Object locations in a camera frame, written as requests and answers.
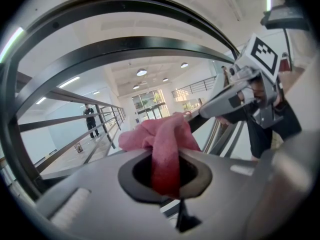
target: robotic arm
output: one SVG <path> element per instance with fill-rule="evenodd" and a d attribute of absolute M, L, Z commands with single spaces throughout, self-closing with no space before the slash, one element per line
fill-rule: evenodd
<path fill-rule="evenodd" d="M 276 124 L 282 117 L 275 113 L 273 103 L 278 94 L 284 98 L 279 65 L 280 56 L 253 34 L 229 68 L 230 85 L 211 97 L 200 108 L 200 115 L 223 117 L 232 124 L 252 117 L 263 128 Z M 255 84 L 261 88 L 254 89 Z"/>

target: ceiling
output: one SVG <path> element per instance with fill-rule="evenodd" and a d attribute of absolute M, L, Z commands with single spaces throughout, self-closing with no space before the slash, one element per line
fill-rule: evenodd
<path fill-rule="evenodd" d="M 13 22 L 26 28 L 41 14 L 65 1 L 67 0 L 29 0 Z M 260 25 L 266 6 L 265 0 L 173 1 L 198 12 L 221 29 L 236 46 L 245 43 L 252 32 L 259 34 L 265 30 Z M 280 0 L 273 0 L 273 5 L 280 3 Z M 75 22 L 47 37 L 23 58 L 19 71 L 33 77 L 54 60 L 75 49 L 98 41 L 127 36 L 175 38 L 203 45 L 222 53 L 228 51 L 225 46 L 208 34 L 174 19 L 137 12 L 110 13 Z M 87 72 L 87 77 L 81 77 L 68 88 L 70 91 L 77 92 L 77 88 L 88 81 L 94 82 L 107 78 L 109 79 L 108 85 L 113 92 L 117 96 L 122 96 L 132 93 L 133 86 L 142 81 L 146 81 L 146 84 L 140 85 L 139 90 L 158 86 L 162 83 L 163 78 L 170 80 L 177 78 L 185 71 L 180 68 L 183 62 L 194 67 L 201 61 L 199 58 L 176 56 L 121 61 L 94 69 L 91 73 Z M 136 76 L 140 68 L 146 69 L 147 74 Z"/>

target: man standing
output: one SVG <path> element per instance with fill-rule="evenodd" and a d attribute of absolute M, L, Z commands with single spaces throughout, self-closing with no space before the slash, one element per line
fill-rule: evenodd
<path fill-rule="evenodd" d="M 84 104 L 84 106 L 85 106 L 85 110 L 83 111 L 83 115 L 89 115 L 90 113 L 91 114 L 95 113 L 92 107 L 89 108 L 88 104 Z M 88 130 L 91 130 L 92 128 L 96 127 L 96 120 L 93 116 L 89 116 L 86 118 L 86 126 L 88 127 Z M 98 129 L 95 129 L 94 131 L 95 131 L 95 135 L 98 137 L 99 136 Z M 91 139 L 95 137 L 93 132 L 90 133 L 90 137 Z"/>
<path fill-rule="evenodd" d="M 226 66 L 222 66 L 221 67 L 223 70 L 223 74 L 224 74 L 224 87 L 229 85 L 229 78 L 228 78 L 228 73 L 227 73 L 227 67 Z"/>

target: white wall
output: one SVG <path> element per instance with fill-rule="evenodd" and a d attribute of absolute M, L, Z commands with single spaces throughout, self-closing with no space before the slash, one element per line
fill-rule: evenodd
<path fill-rule="evenodd" d="M 124 109 L 125 115 L 127 117 L 129 117 L 130 129 L 132 129 L 133 127 L 135 127 L 137 125 L 136 119 L 139 118 L 135 104 L 132 100 L 132 97 L 140 95 L 140 94 L 144 94 L 147 92 L 151 92 L 154 90 L 158 90 L 158 89 L 162 90 L 164 102 L 167 106 L 169 114 L 172 115 L 174 112 L 177 112 L 177 110 L 176 110 L 176 103 L 177 102 L 175 102 L 174 97 L 171 93 L 171 91 L 173 91 L 173 89 L 172 89 L 172 84 L 170 82 L 166 83 L 166 84 L 159 85 L 159 86 L 155 86 L 150 89 L 135 91 L 133 93 L 130 93 L 130 94 L 127 94 L 124 96 L 120 96 L 120 97 L 118 97 L 120 107 L 122 107 Z"/>
<path fill-rule="evenodd" d="M 282 29 L 272 29 L 267 30 L 264 29 L 260 32 L 252 32 L 256 33 L 258 37 L 261 38 L 262 41 L 264 41 L 267 45 L 269 45 L 280 57 L 282 56 L 282 53 L 288 53 L 288 47 L 286 43 L 286 38 L 284 31 Z M 293 52 L 293 44 L 291 40 L 291 36 L 288 36 L 289 39 L 289 46 L 291 51 L 291 59 L 294 60 L 295 53 Z M 236 48 L 239 50 L 239 52 L 242 51 L 244 45 L 249 41 L 249 39 L 245 40 L 243 43 L 238 45 Z M 225 55 L 229 56 L 230 58 L 234 59 L 231 51 L 227 51 L 224 53 Z"/>
<path fill-rule="evenodd" d="M 115 96 L 112 90 L 110 90 L 110 88 L 105 85 L 106 83 L 103 80 L 97 81 L 79 88 L 78 90 L 74 91 L 74 93 L 83 95 L 89 91 L 90 93 L 84 95 L 85 97 L 119 106 L 120 103 L 118 98 Z M 93 90 L 99 90 L 100 93 L 93 95 Z M 82 103 L 57 101 L 46 111 L 45 118 L 47 120 L 51 120 L 57 118 L 81 116 L 83 115 L 84 110 L 85 107 Z M 95 108 L 95 106 L 93 106 L 93 110 L 95 113 L 97 113 L 97 109 Z M 95 117 L 95 122 L 96 125 L 99 125 L 101 123 L 97 116 Z M 52 125 L 49 126 L 48 129 L 51 134 L 52 140 L 58 150 L 88 131 L 86 119 L 79 119 Z M 99 127 L 98 131 L 99 133 L 102 133 L 103 128 Z"/>
<path fill-rule="evenodd" d="M 18 123 L 26 124 L 43 120 L 45 120 L 43 115 L 28 114 L 27 112 L 19 119 Z M 34 164 L 56 149 L 48 127 L 22 132 L 21 137 L 25 149 Z"/>
<path fill-rule="evenodd" d="M 185 86 L 194 84 L 196 82 L 215 77 L 217 75 L 211 60 L 204 59 L 203 62 L 195 67 L 191 67 L 188 70 L 186 70 L 185 73 L 180 75 L 179 77 L 175 78 L 172 80 L 172 91 L 178 90 L 180 88 L 183 88 Z M 177 101 L 175 106 L 176 109 L 181 109 L 182 106 L 179 103 L 180 101 L 188 101 L 188 100 L 193 100 L 193 99 L 200 99 L 203 98 L 206 101 L 211 95 L 211 90 L 206 91 L 198 91 L 196 93 L 189 93 L 186 96 L 181 96 L 175 98 Z"/>
<path fill-rule="evenodd" d="M 295 112 L 302 130 L 320 129 L 320 51 L 318 50 L 312 63 L 306 68 L 294 86 L 286 94 Z"/>
<path fill-rule="evenodd" d="M 306 69 L 316 55 L 318 42 L 309 31 L 288 30 L 291 56 L 297 67 Z"/>

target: glass door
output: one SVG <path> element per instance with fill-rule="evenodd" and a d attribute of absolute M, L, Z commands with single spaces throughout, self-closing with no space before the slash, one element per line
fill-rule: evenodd
<path fill-rule="evenodd" d="M 162 115 L 161 115 L 160 110 L 159 110 L 158 107 L 153 109 L 153 113 L 154 113 L 156 119 L 162 118 Z"/>
<path fill-rule="evenodd" d="M 143 121 L 148 120 L 149 118 L 147 116 L 147 113 L 143 112 L 143 113 L 139 114 L 139 119 L 140 119 L 140 123 L 142 123 Z"/>
<path fill-rule="evenodd" d="M 152 110 L 147 112 L 149 119 L 156 119 L 155 114 Z"/>

